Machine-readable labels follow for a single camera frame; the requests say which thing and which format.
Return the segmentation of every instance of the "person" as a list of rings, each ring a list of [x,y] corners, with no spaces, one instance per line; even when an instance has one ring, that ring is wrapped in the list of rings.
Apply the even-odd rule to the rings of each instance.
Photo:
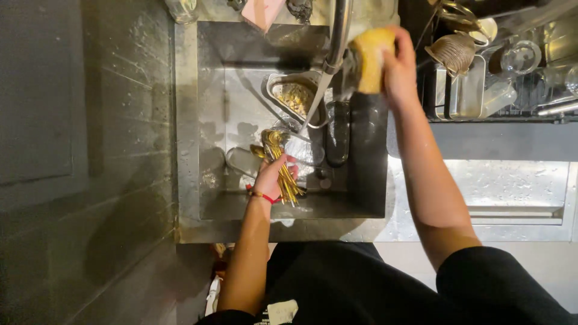
[[[438,292],[385,264],[372,243],[279,243],[268,261],[271,203],[254,195],[217,312],[199,325],[577,323],[512,255],[480,243],[418,100],[409,33],[391,28],[397,53],[383,53],[384,95]],[[278,170],[287,160],[264,162],[254,191],[277,198]]]

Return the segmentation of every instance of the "red bracelet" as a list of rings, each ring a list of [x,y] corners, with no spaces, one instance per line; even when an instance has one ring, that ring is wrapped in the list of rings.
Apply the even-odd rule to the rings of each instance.
[[[255,197],[262,197],[262,198],[264,198],[265,200],[271,202],[271,204],[275,204],[275,203],[281,201],[281,198],[278,198],[278,199],[276,199],[276,200],[273,200],[272,198],[268,197],[267,195],[265,195],[265,194],[263,194],[263,193],[261,193],[261,192],[256,192],[256,191],[251,190],[252,187],[251,187],[251,185],[249,185],[249,184],[245,185],[245,188],[247,189],[247,191],[249,192],[249,196],[251,196],[251,197],[253,197],[253,196],[255,196]]]

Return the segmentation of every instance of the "running water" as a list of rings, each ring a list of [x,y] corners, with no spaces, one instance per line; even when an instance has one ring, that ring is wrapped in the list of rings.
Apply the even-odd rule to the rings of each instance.
[[[315,114],[315,111],[317,110],[319,103],[323,99],[323,95],[325,94],[325,90],[327,89],[327,87],[329,86],[329,83],[331,82],[331,78],[333,78],[333,75],[327,74],[325,72],[323,72],[323,74],[321,75],[321,80],[319,81],[319,85],[317,86],[317,93],[315,94],[315,99],[313,100],[313,104],[311,105],[311,108],[309,108],[309,113],[307,113],[307,118],[305,119],[305,122],[303,123],[303,125],[301,126],[301,129],[299,130],[299,135],[305,134],[305,131],[307,130],[307,126],[309,125],[311,118]]]

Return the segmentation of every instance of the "hand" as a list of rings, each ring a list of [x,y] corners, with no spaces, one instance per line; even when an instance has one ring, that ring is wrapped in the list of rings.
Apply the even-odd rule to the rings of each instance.
[[[281,189],[277,184],[277,179],[279,178],[279,170],[286,161],[295,162],[295,158],[286,154],[282,154],[279,159],[272,163],[269,163],[266,159],[263,159],[263,162],[259,167],[259,175],[257,175],[253,190],[263,193],[273,200],[279,198],[281,195]],[[290,166],[288,169],[289,173],[293,175],[293,179],[297,179],[297,166]]]
[[[412,39],[407,30],[389,25],[395,33],[397,55],[383,51],[384,92],[394,109],[404,109],[418,103],[416,54],[413,51]]]

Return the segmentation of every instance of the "yellow sponge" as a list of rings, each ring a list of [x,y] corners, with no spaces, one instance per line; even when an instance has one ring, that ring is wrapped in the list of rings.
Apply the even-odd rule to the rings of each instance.
[[[395,53],[395,34],[388,28],[368,29],[350,44],[359,54],[361,76],[358,91],[379,94],[383,85],[383,51]]]

